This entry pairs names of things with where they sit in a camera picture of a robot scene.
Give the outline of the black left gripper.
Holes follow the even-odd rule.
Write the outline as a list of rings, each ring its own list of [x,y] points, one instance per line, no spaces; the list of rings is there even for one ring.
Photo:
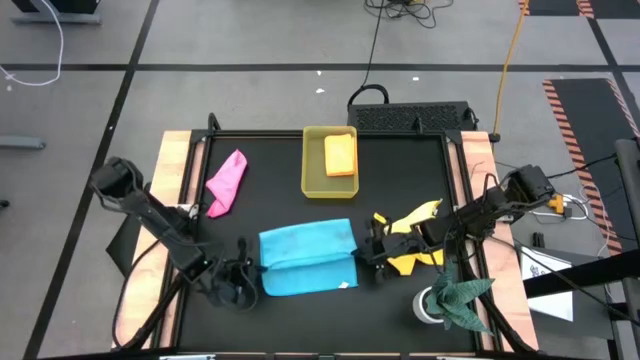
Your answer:
[[[259,276],[268,268],[251,264],[244,237],[237,240],[237,247],[236,260],[220,260],[209,272],[210,278],[204,282],[202,294],[213,306],[250,311],[258,302]]]

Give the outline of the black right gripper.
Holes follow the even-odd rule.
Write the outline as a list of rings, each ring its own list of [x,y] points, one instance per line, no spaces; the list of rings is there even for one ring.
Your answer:
[[[426,253],[427,243],[421,235],[391,233],[385,235],[385,219],[372,218],[367,226],[369,236],[355,250],[355,259],[374,268],[376,284],[388,278],[387,260],[404,255]]]

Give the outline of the blue microfiber towel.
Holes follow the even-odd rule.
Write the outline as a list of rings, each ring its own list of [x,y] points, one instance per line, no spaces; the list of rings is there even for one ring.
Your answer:
[[[281,227],[259,234],[267,295],[294,296],[354,288],[357,244],[347,218]]]

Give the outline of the orange microfiber towel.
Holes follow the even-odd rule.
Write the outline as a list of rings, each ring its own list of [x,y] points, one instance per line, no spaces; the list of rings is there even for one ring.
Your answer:
[[[329,135],[324,139],[326,175],[351,176],[356,170],[355,142],[350,134]]]

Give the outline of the yellow microfiber towel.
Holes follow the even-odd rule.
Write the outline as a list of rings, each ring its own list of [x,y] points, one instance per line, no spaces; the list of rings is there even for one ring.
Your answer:
[[[375,212],[373,214],[373,224],[381,225],[385,235],[409,234],[411,232],[412,225],[434,218],[437,214],[437,208],[441,202],[442,200],[434,200],[423,203],[407,216],[397,221],[392,221],[390,218],[385,218],[381,214]],[[413,272],[416,261],[425,265],[443,265],[444,251],[440,249],[431,253],[421,252],[417,254],[402,255],[390,258],[386,263],[391,265],[400,276],[410,276]]]

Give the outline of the pink microfiber towel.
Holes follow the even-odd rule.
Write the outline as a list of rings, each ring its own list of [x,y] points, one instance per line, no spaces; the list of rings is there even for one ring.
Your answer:
[[[230,211],[247,164],[245,155],[239,149],[236,149],[229,155],[216,174],[206,181],[205,186],[214,197],[214,201],[206,212],[209,218],[217,218]]]

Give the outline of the white plant pot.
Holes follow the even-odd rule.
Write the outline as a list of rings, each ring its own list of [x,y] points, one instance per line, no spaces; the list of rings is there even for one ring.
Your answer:
[[[412,309],[416,318],[425,324],[442,324],[443,320],[438,317],[434,317],[427,312],[426,299],[431,291],[431,287],[424,288],[418,292],[412,300]]]

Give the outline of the green striped-leaf plant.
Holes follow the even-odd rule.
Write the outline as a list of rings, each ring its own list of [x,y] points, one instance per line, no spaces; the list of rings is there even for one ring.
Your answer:
[[[455,324],[460,328],[493,336],[478,315],[469,309],[468,303],[486,293],[494,280],[475,279],[463,282],[454,280],[455,266],[447,261],[429,294],[426,296],[426,312],[443,320],[449,330]]]

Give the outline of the yellow plastic bin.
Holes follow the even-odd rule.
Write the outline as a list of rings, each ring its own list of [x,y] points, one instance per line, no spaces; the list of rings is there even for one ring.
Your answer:
[[[353,173],[328,176],[325,139],[349,135],[353,152]],[[311,199],[350,199],[359,191],[358,133],[353,126],[307,126],[303,130],[301,191]]]

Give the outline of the wooden side board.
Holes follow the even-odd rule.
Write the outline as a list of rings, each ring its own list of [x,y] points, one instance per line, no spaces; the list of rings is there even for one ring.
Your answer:
[[[498,175],[494,155],[486,132],[462,132],[462,151],[468,171],[471,193],[478,198],[486,174]],[[506,317],[509,325],[523,342],[539,349],[534,324],[521,277],[518,252],[513,248],[512,231],[508,224],[498,222],[491,238],[482,243],[484,261],[479,255],[471,260],[474,272],[479,275],[480,265],[487,269],[486,276],[493,278],[491,295],[494,303]]]
[[[204,144],[191,142],[190,131],[164,133],[151,181],[151,194],[166,205],[188,207],[196,199],[198,168]],[[158,304],[163,290],[173,280],[175,271],[166,247],[146,229],[137,238],[134,259],[137,265],[129,275],[115,317],[115,334],[120,344],[130,341]]]

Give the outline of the white paper sheet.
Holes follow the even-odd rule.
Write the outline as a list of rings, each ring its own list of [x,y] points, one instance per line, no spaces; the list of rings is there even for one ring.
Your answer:
[[[565,322],[574,320],[574,303],[571,287],[558,292],[564,284],[557,276],[562,270],[572,267],[568,260],[532,248],[520,248],[520,270],[529,308]]]

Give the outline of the black hazard-striped floor mat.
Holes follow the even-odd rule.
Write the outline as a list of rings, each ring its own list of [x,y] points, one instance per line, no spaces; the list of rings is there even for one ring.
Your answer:
[[[615,142],[640,135],[616,84],[606,78],[546,79],[543,89],[575,167],[603,254],[637,248],[631,211],[616,163]]]
[[[529,0],[525,15],[640,19],[640,0]]]

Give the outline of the grey metal floor bar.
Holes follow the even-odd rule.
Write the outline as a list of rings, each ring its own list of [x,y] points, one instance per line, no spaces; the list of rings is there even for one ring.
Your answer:
[[[50,0],[26,0],[29,10],[19,7],[20,14],[11,17],[14,24],[82,24],[100,25],[102,18],[95,12],[61,12]]]
[[[0,135],[0,148],[43,150],[46,143],[32,136]]]

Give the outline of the black frame pole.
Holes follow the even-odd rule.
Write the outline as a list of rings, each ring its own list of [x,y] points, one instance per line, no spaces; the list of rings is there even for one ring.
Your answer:
[[[640,249],[530,278],[524,287],[527,297],[535,298],[631,277],[640,277]]]

